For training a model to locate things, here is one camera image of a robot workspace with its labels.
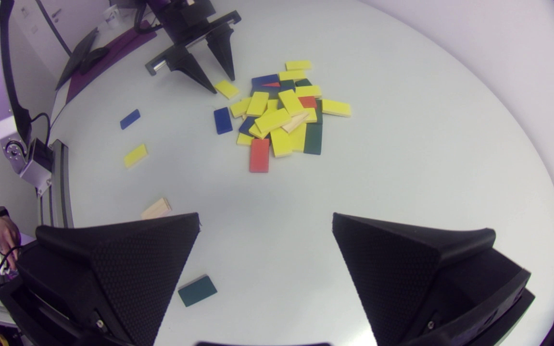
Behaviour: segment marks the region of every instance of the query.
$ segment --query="wooden block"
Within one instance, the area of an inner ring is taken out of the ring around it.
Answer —
[[[215,85],[215,89],[221,92],[228,100],[231,100],[234,96],[237,96],[239,91],[237,87],[231,85],[227,80],[223,80]]]
[[[196,304],[203,299],[211,297],[215,293],[217,293],[217,289],[207,275],[178,290],[178,296],[181,297],[185,307]]]
[[[324,116],[322,115],[322,100],[316,100],[316,124],[322,124],[324,122]]]
[[[312,68],[311,61],[290,61],[286,62],[286,70],[310,70]]]
[[[308,112],[302,112],[301,114],[292,116],[292,120],[290,120],[288,124],[283,125],[281,128],[287,133],[290,133],[294,131],[295,128],[299,127],[299,125],[301,125],[308,116]]]
[[[170,204],[168,204],[168,200],[161,198],[143,211],[140,218],[143,220],[157,219],[158,217],[166,216],[171,211],[172,209],[170,208]]]
[[[319,88],[319,86],[296,87],[296,96],[297,97],[313,96],[317,99],[319,97],[322,97],[322,90]]]
[[[239,133],[239,137],[237,138],[237,144],[250,146],[251,140],[253,140],[252,136],[247,136],[246,134]]]
[[[247,108],[247,115],[260,116],[266,110],[266,102],[268,101],[268,92],[254,92]]]
[[[260,76],[251,79],[252,86],[263,86],[271,83],[279,83],[279,76],[277,74],[269,74],[267,76]]]
[[[305,154],[320,155],[322,153],[322,125],[307,124],[305,131]]]
[[[309,81],[309,79],[301,79],[300,81],[297,81],[296,83],[294,83],[294,85],[296,86],[311,86],[312,83]]]
[[[232,122],[230,121],[230,112],[228,107],[223,107],[213,112],[215,118],[215,127],[217,128],[217,134],[224,134],[232,131]]]
[[[269,100],[266,102],[266,111],[274,110],[276,111],[278,109],[277,105],[279,104],[279,100]]]
[[[260,116],[260,118],[255,120],[255,124],[258,126],[260,132],[270,132],[277,127],[288,124],[290,120],[292,120],[292,117],[288,114],[288,111],[286,111],[285,108],[281,108],[271,114]]]
[[[290,136],[281,128],[271,131],[271,144],[273,145],[273,154],[276,158],[292,155],[292,145]]]
[[[243,122],[242,125],[239,127],[239,132],[242,134],[245,134],[247,136],[252,136],[252,134],[249,133],[249,127],[251,127],[255,120],[257,118],[254,116],[248,116]]]
[[[251,155],[249,156],[249,171],[251,173],[268,172],[268,147],[270,140],[251,140]]]
[[[299,101],[301,101],[301,105],[303,105],[303,108],[316,108],[317,107],[315,97],[313,97],[313,96],[299,97]]]
[[[302,153],[305,150],[305,134],[307,132],[307,124],[302,123],[294,131],[290,132],[290,144],[292,151]]]
[[[290,79],[292,79],[292,81],[299,81],[305,78],[307,78],[307,76],[305,75],[305,72],[303,70],[279,72],[279,81],[288,81]]]
[[[279,91],[294,90],[295,88],[294,81],[282,81]]]
[[[249,108],[249,102],[251,102],[251,97],[246,97],[237,103],[230,106],[230,111],[232,112],[232,116],[235,118],[238,118],[245,114],[247,111],[247,108]]]
[[[338,116],[347,116],[348,118],[352,116],[352,110],[350,109],[349,103],[326,99],[322,100],[322,112]]]
[[[269,132],[262,132],[258,128],[258,125],[253,124],[251,125],[251,127],[249,127],[249,134],[251,134],[255,138],[264,139],[269,134]]]
[[[305,118],[303,123],[317,123],[317,112],[315,108],[305,108],[305,112],[308,112],[309,116]]]
[[[301,114],[305,111],[301,101],[296,97],[294,91],[286,90],[279,93],[279,100],[283,103],[283,107],[286,108],[290,116]]]
[[[121,129],[125,130],[128,126],[130,126],[134,121],[140,119],[140,112],[138,110],[135,110],[131,112],[128,116],[123,118],[121,121],[119,121],[119,124],[121,125]]]
[[[251,92],[249,93],[249,96],[253,96],[254,92],[268,92],[268,99],[276,100],[277,94],[281,91],[280,87],[273,87],[273,86],[253,86],[251,88]]]
[[[123,158],[123,162],[125,163],[126,168],[130,168],[134,166],[138,161],[140,161],[142,158],[147,156],[147,147],[144,144],[139,145],[136,147],[136,149],[130,151],[125,157]]]

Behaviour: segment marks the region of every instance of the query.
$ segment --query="purple mat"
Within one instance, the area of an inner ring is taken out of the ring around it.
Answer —
[[[147,21],[143,21],[141,24],[143,27],[147,27],[148,25],[149,23]],[[131,28],[119,35],[116,39],[110,41],[110,43],[105,46],[110,48],[110,51],[99,63],[95,64],[91,70],[85,75],[80,74],[78,70],[72,74],[70,78],[70,88],[68,89],[68,99],[65,103],[74,99],[74,97],[91,83],[91,81],[102,72],[105,72],[110,66],[114,65],[114,63],[120,61],[123,57],[133,52],[134,49],[151,41],[151,39],[156,36],[156,33],[139,35],[139,33],[134,31],[134,28]]]

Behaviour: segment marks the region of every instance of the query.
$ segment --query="blue block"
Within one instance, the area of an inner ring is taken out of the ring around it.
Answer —
[[[253,93],[256,91],[260,92],[268,92],[268,99],[269,100],[276,100],[279,98],[279,92],[281,91],[278,87],[267,87],[267,86],[253,86],[251,88],[251,92],[249,93],[249,96],[253,96]]]
[[[290,89],[295,90],[294,81],[292,80],[281,81],[281,91],[286,91]]]
[[[240,125],[239,132],[242,134],[246,134],[247,136],[253,136],[252,134],[249,133],[249,127],[253,126],[253,122],[256,119],[257,118],[255,116],[248,116],[245,119],[245,121],[242,122],[242,125]]]
[[[140,112],[138,110],[131,112],[128,116],[121,120],[121,129],[125,130],[128,126],[130,126],[134,121],[138,119],[140,119]]]
[[[230,121],[230,111],[228,107],[214,111],[213,115],[215,116],[215,126],[217,127],[218,135],[232,131],[232,122]]]
[[[217,289],[207,275],[178,290],[178,295],[186,307],[196,304],[215,293],[217,293]]]
[[[268,76],[255,77],[251,79],[251,86],[263,86],[269,85],[270,83],[279,83],[278,74],[269,74]]]

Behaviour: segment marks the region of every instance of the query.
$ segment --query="yellow block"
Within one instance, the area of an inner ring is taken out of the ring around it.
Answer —
[[[260,132],[269,132],[277,127],[282,127],[283,125],[288,124],[290,120],[292,120],[292,117],[288,114],[288,111],[281,108],[271,114],[260,116],[260,118],[255,120],[255,124],[258,125]]]
[[[166,216],[171,211],[172,209],[170,208],[170,204],[168,204],[168,200],[161,198],[152,206],[147,208],[147,210],[143,211],[140,218],[143,220],[156,219],[158,217]]]
[[[251,125],[251,127],[249,127],[249,133],[252,134],[255,138],[259,139],[264,139],[264,137],[268,136],[268,131],[260,132],[260,129],[256,124],[253,124]]]
[[[215,85],[215,89],[221,92],[223,96],[231,100],[234,96],[238,95],[238,89],[234,85],[231,85],[227,80],[223,80]]]
[[[338,116],[347,116],[348,118],[352,116],[352,110],[350,109],[349,103],[326,99],[322,100],[322,112]]]
[[[303,70],[292,70],[292,71],[282,71],[279,72],[280,81],[288,81],[293,79],[294,81],[300,81],[301,79],[307,78]]]
[[[246,134],[239,133],[239,137],[237,138],[237,144],[251,146],[251,140],[253,140],[252,136],[247,136]]]
[[[294,90],[285,90],[279,92],[278,95],[279,100],[281,100],[281,103],[283,103],[283,107],[285,107],[288,113],[290,113],[290,116],[295,116],[305,111],[305,108],[303,108],[303,105],[294,93]]]
[[[322,97],[322,90],[319,86],[302,86],[296,87],[296,97],[313,96],[316,99]]]
[[[266,103],[268,102],[268,92],[256,91],[251,96],[249,107],[247,108],[247,115],[260,116],[266,110]]]
[[[305,150],[305,134],[307,133],[307,124],[302,123],[294,131],[290,132],[290,144],[293,151],[303,152]]]
[[[273,145],[273,154],[276,158],[292,154],[290,136],[283,129],[271,131],[271,145]]]
[[[317,112],[315,108],[305,108],[305,112],[308,112],[309,116],[305,118],[303,123],[317,123]]]
[[[286,62],[286,70],[310,70],[312,68],[311,61],[291,61]]]
[[[245,114],[247,111],[247,108],[249,108],[249,102],[251,102],[251,97],[246,97],[237,103],[230,106],[230,111],[232,112],[232,116],[235,118],[238,118]]]
[[[262,113],[262,116],[275,112],[277,110],[277,103],[279,103],[279,100],[269,100],[266,103],[266,110]]]
[[[136,162],[140,161],[148,154],[149,153],[147,153],[147,147],[144,144],[139,145],[138,147],[136,147],[136,149],[130,151],[129,154],[125,155],[125,158],[123,158],[123,162],[125,162],[125,167],[129,168],[134,166]]]
[[[301,114],[292,116],[292,120],[290,120],[288,124],[283,125],[281,128],[287,133],[290,133],[294,131],[295,128],[299,127],[299,125],[301,125],[308,116],[308,112],[302,112]]]
[[[266,110],[277,110],[277,104],[279,103],[279,100],[269,100],[266,102]]]

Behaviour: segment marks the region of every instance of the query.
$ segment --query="human hand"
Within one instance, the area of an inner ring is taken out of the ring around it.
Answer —
[[[18,245],[20,245],[20,232],[17,225],[9,216],[0,217],[0,252],[6,256],[10,249]],[[18,249],[7,257],[8,264],[14,270],[16,270],[17,260]]]

